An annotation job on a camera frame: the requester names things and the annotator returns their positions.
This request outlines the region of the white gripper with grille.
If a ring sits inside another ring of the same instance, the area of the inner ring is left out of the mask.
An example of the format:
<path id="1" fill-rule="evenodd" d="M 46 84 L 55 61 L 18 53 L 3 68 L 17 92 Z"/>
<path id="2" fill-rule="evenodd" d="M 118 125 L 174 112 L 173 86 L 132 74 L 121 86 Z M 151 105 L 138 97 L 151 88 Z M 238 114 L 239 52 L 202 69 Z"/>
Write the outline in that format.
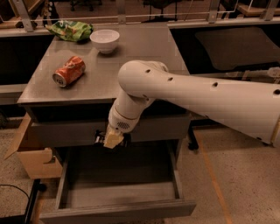
<path id="1" fill-rule="evenodd" d="M 123 139 L 123 133 L 131 132 L 139 119 L 128 119 L 121 116 L 114 108 L 109 111 L 108 124 L 103 146 L 114 149 Z"/>

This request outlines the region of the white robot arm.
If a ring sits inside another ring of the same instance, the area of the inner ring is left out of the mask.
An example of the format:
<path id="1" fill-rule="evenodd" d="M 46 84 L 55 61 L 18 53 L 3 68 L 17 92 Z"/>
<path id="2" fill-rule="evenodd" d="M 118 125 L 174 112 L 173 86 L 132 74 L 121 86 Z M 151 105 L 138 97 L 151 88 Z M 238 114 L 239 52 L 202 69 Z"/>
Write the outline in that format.
<path id="1" fill-rule="evenodd" d="M 115 147 L 155 100 L 206 116 L 266 144 L 280 144 L 277 84 L 169 73 L 158 61 L 132 60 L 118 72 L 121 87 L 108 114 L 105 139 Z"/>

